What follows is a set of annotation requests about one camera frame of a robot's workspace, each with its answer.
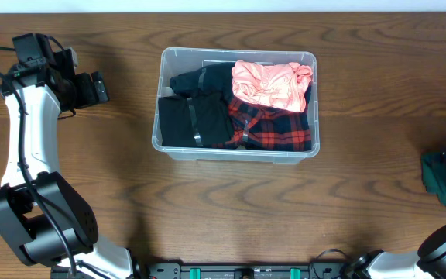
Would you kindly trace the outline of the dark green garment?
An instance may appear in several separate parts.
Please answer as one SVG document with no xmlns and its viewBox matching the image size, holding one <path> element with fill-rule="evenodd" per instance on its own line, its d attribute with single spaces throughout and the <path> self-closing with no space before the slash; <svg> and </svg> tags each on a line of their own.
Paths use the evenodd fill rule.
<svg viewBox="0 0 446 279">
<path fill-rule="evenodd" d="M 440 153 L 421 156 L 421 178 L 427 193 L 435 195 L 446 207 L 446 165 Z"/>
</svg>

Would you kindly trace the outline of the black banded cloth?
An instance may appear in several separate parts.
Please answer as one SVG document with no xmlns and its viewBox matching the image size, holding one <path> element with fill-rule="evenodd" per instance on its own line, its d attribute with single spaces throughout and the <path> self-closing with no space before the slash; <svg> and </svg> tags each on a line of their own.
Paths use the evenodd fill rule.
<svg viewBox="0 0 446 279">
<path fill-rule="evenodd" d="M 219 92 L 158 100 L 163 145 L 169 147 L 209 147 L 224 143 L 234 135 L 227 105 Z"/>
<path fill-rule="evenodd" d="M 234 63 L 212 64 L 198 70 L 179 74 L 170 79 L 170 87 L 176 95 L 194 98 L 218 93 L 221 100 L 228 105 L 234 94 L 232 92 L 232 69 Z"/>
</svg>

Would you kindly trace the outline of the red navy plaid shirt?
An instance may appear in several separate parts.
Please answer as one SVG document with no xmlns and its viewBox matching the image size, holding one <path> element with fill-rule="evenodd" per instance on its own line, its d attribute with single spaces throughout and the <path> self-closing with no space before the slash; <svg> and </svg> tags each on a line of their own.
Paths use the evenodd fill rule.
<svg viewBox="0 0 446 279">
<path fill-rule="evenodd" d="M 224 143 L 211 144 L 211 148 L 271 150 L 304 152 L 312 147 L 312 136 L 307 112 L 290 112 L 246 103 L 233 95 L 229 88 L 224 92 L 228 116 L 234 134 Z"/>
</svg>

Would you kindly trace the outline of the pink garment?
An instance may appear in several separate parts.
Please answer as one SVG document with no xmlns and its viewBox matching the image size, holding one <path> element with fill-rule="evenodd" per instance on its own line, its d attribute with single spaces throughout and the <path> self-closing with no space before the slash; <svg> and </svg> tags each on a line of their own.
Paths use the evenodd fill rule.
<svg viewBox="0 0 446 279">
<path fill-rule="evenodd" d="M 265 66 L 238 60 L 232 68 L 232 91 L 249 104 L 304 112 L 313 73 L 310 66 L 297 62 Z"/>
</svg>

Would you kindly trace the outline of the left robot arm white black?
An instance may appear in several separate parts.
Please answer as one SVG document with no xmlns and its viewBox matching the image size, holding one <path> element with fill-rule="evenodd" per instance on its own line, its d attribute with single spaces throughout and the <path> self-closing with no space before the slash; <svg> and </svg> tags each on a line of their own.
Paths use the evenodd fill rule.
<svg viewBox="0 0 446 279">
<path fill-rule="evenodd" d="M 25 265 L 52 277 L 136 278 L 130 251 L 100 235 L 91 206 L 61 174 L 57 123 L 63 112 L 105 102 L 98 73 L 78 74 L 75 51 L 16 47 L 2 76 L 10 116 L 9 158 L 0 187 L 0 236 Z"/>
</svg>

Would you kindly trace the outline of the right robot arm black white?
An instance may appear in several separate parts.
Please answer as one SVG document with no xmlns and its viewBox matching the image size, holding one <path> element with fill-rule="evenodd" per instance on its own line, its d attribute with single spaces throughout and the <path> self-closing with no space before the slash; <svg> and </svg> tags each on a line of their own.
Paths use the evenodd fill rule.
<svg viewBox="0 0 446 279">
<path fill-rule="evenodd" d="M 446 207 L 446 150 L 421 156 L 421 178 L 427 192 Z M 376 251 L 345 268 L 343 278 L 446 278 L 446 225 L 433 232 L 418 251 Z"/>
</svg>

